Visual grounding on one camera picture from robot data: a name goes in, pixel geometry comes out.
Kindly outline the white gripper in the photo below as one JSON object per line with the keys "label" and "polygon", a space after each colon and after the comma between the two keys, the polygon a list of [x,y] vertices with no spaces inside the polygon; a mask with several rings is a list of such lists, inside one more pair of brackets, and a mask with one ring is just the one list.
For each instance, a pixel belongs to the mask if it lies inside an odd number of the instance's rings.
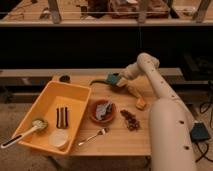
{"label": "white gripper", "polygon": [[122,69],[119,75],[127,80],[134,80],[141,74],[140,67],[137,63],[128,65]]}

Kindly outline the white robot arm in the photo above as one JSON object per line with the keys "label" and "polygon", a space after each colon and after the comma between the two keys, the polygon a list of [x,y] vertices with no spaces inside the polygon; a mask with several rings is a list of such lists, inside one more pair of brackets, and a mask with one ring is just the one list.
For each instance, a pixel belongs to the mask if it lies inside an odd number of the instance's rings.
{"label": "white robot arm", "polygon": [[145,75],[157,100],[149,110],[152,171],[197,171],[190,131],[195,119],[182,99],[158,71],[159,60],[147,53],[138,55],[119,75],[134,80]]}

